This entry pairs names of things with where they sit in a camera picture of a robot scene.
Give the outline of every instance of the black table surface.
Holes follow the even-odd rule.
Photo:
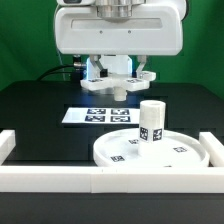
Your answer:
[[[70,82],[22,81],[0,92],[0,130],[16,131],[3,165],[95,166],[93,143],[102,134],[137,125],[62,124],[69,107],[139,108],[166,103],[165,128],[198,138],[210,131],[224,144],[224,101],[195,84],[152,83],[125,102]],[[223,223],[223,194],[2,193],[2,223]]]

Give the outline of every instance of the green background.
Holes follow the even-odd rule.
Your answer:
[[[198,83],[224,99],[224,1],[190,0],[177,56],[151,57],[159,82]],[[7,0],[0,7],[0,90],[59,65],[53,35],[56,0]],[[70,56],[63,56],[66,63]]]

